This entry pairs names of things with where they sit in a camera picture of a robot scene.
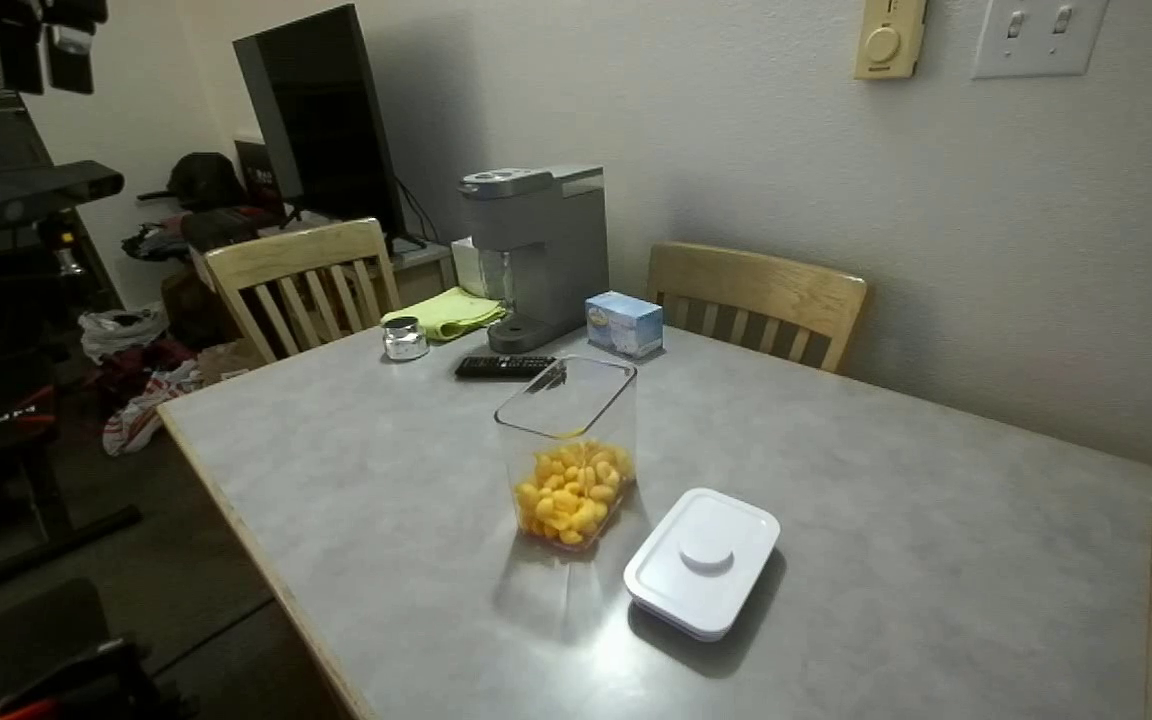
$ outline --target table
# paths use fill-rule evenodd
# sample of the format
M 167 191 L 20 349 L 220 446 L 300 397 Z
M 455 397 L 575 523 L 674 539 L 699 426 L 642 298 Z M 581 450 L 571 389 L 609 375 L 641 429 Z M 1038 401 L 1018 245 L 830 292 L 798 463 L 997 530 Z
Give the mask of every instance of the table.
M 597 560 L 514 537 L 468 338 L 380 334 L 165 404 L 360 716 L 1152 716 L 1152 468 L 666 334 L 641 368 L 628 501 Z M 780 517 L 730 636 L 628 604 L 683 489 Z

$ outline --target wooden chair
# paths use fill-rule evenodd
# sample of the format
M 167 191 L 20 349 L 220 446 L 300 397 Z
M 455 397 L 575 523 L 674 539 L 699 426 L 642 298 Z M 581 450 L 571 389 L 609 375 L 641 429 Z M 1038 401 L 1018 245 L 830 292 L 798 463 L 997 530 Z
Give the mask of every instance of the wooden chair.
M 653 248 L 648 286 L 666 323 L 825 373 L 839 373 L 867 298 L 864 276 L 674 241 Z
M 371 216 L 224 245 L 204 263 L 228 318 L 262 362 L 371 327 L 401 304 Z

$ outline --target box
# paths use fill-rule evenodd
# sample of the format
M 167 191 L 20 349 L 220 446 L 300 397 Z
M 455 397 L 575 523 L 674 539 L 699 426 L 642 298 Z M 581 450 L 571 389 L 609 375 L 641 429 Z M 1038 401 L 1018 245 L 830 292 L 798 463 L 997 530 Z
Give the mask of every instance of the box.
M 658 351 L 658 304 L 637 299 L 637 298 L 619 298 L 619 292 L 600 292 L 590 299 L 585 299 L 585 327 L 586 327 L 586 345 L 628 356 L 628 362 L 642 362 Z
M 565 356 L 501 404 L 505 476 L 524 537 L 590 553 L 637 484 L 637 368 Z

